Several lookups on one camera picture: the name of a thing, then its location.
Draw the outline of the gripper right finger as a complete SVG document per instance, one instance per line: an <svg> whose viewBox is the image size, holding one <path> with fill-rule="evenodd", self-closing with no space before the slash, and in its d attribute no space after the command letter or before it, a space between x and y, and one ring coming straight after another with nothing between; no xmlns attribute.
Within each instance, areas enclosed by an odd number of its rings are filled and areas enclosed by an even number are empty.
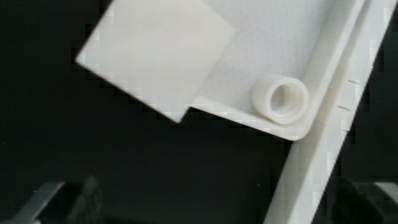
<svg viewBox="0 0 398 224"><path fill-rule="evenodd" d="M395 181L338 181L333 224L398 224Z"/></svg>

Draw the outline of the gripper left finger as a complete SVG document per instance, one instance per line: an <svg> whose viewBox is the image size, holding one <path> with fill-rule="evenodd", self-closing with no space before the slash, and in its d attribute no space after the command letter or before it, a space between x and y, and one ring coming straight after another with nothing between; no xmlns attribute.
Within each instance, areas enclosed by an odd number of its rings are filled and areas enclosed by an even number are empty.
<svg viewBox="0 0 398 224"><path fill-rule="evenodd" d="M4 224L104 224L97 179L45 182Z"/></svg>

